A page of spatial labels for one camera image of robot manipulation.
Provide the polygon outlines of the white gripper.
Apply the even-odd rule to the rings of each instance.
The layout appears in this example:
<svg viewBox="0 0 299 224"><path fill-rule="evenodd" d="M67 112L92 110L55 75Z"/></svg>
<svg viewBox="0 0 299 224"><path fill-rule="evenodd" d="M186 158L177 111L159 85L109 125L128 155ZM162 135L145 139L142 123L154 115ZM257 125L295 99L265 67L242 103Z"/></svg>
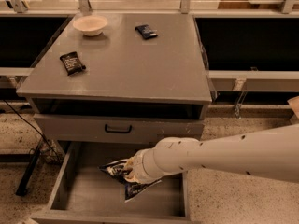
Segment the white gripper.
<svg viewBox="0 0 299 224"><path fill-rule="evenodd" d="M130 183L150 184L157 177L150 175L146 168L153 164L150 149L142 149L130 157L124 165L124 179Z"/></svg>

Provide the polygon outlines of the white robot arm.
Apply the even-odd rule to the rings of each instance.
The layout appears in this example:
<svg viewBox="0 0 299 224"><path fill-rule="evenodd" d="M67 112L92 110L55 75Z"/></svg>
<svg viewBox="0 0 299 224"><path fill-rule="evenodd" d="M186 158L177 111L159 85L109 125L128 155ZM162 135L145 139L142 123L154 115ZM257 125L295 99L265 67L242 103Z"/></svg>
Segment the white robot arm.
<svg viewBox="0 0 299 224"><path fill-rule="evenodd" d="M138 151L125 179L148 184L198 168L298 182L299 125L207 141L167 137Z"/></svg>

